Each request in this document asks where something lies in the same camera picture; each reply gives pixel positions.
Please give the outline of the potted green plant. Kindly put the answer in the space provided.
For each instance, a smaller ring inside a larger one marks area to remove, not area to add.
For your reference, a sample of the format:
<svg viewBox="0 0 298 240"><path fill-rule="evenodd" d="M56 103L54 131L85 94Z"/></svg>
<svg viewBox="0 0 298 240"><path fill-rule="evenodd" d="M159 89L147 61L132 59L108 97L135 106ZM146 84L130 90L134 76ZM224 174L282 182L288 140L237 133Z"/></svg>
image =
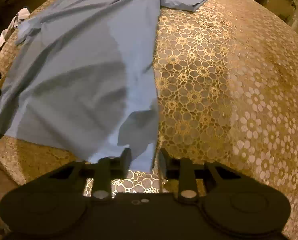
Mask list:
<svg viewBox="0 0 298 240"><path fill-rule="evenodd" d="M263 0L262 5L285 23L294 16L298 0Z"/></svg>

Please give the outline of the floral lace tablecloth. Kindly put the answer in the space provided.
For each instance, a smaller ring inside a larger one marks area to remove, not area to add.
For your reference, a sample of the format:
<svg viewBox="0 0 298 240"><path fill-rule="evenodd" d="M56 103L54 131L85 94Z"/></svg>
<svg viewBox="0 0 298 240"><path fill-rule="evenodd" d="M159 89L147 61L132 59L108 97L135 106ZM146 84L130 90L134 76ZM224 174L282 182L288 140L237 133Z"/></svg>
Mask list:
<svg viewBox="0 0 298 240"><path fill-rule="evenodd" d="M0 89L19 54L0 53ZM158 138L148 172L129 167L96 201L98 163L0 135L16 186L0 198L9 239L298 239L298 35L253 0L161 7L152 67ZM188 158L197 201L178 201L159 152Z"/></svg>

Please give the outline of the white and blue jersey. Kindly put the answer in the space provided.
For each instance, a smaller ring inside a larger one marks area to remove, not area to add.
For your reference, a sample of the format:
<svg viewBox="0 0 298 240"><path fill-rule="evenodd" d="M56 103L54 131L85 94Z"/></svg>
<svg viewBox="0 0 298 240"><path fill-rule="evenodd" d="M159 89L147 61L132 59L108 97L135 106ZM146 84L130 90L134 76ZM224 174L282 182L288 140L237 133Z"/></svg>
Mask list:
<svg viewBox="0 0 298 240"><path fill-rule="evenodd" d="M14 30L30 16L30 11L27 7L23 7L17 14L12 18L7 29L3 30L0 35L0 48L7 42L9 37L12 35Z"/></svg>

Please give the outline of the light blue t-shirt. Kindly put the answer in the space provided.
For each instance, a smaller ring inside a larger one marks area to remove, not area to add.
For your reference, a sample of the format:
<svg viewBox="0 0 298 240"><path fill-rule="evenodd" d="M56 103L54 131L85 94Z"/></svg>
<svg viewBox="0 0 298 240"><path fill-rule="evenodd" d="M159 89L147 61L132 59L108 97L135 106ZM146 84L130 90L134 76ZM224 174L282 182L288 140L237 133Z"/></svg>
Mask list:
<svg viewBox="0 0 298 240"><path fill-rule="evenodd" d="M57 0L19 26L0 96L0 135L97 163L131 149L148 172L158 138L152 67L161 7L207 0Z"/></svg>

